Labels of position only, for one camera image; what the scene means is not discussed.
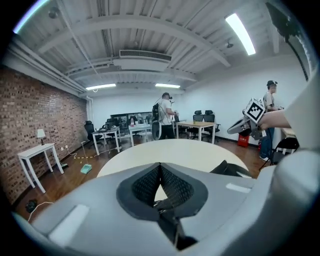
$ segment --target cap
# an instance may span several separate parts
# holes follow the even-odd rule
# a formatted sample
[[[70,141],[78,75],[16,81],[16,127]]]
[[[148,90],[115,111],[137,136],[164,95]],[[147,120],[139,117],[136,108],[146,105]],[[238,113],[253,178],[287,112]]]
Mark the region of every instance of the cap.
[[[266,86],[268,86],[268,87],[271,86],[271,85],[277,86],[277,84],[278,84],[278,82],[269,80],[268,83],[266,84]]]

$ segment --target white ceiling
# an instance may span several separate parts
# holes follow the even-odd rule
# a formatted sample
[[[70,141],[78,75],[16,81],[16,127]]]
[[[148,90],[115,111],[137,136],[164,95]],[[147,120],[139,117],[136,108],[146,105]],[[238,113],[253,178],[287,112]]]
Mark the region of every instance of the white ceiling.
[[[230,56],[245,52],[225,22],[232,13],[242,20],[257,52],[268,44],[279,47],[264,2],[51,0],[25,24],[17,38],[73,80],[79,93],[88,86],[111,83],[166,83],[184,89],[196,83],[204,70],[214,65],[229,67]],[[60,12],[57,18],[50,18],[48,11],[53,6],[64,16]],[[234,44],[232,48],[226,47],[228,40]],[[123,49],[163,53],[172,59],[164,72],[121,70],[112,63]]]

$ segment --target brick wall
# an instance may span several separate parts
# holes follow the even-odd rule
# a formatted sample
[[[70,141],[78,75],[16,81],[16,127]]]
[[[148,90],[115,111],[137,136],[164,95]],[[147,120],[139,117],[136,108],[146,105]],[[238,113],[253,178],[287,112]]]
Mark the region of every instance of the brick wall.
[[[44,143],[55,143],[60,160],[68,154],[60,147],[80,147],[87,140],[86,100],[1,66],[0,101],[0,183],[12,204],[30,185],[17,153],[41,143],[37,129],[44,129]],[[53,154],[48,157],[53,166]],[[38,177],[48,170],[44,154],[31,163]]]

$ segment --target table lamp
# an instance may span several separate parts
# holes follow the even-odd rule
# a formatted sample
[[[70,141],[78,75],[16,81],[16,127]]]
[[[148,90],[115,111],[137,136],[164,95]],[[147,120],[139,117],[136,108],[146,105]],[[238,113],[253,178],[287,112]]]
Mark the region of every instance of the table lamp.
[[[38,129],[37,130],[37,133],[36,133],[36,137],[37,138],[43,138],[43,137],[45,137],[46,135],[45,135],[45,131],[44,131],[44,129]],[[44,140],[43,139],[41,139],[41,145],[44,145]]]

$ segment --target green object on floor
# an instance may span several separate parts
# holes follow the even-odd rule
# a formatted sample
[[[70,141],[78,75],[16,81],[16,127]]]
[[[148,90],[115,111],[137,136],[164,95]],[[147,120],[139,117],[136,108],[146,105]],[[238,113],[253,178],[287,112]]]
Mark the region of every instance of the green object on floor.
[[[85,147],[84,147],[84,143],[85,143],[85,141],[81,142],[81,145],[82,145],[83,154],[84,154],[84,157],[85,157],[85,160],[86,160],[86,164],[81,168],[81,172],[83,174],[87,174],[88,172],[91,171],[92,165],[89,164],[89,162],[88,162],[88,159],[87,159],[87,156],[86,156]]]
[[[86,163],[86,164],[81,168],[81,172],[82,172],[83,174],[87,174],[88,172],[91,171],[91,169],[92,169],[92,165]]]

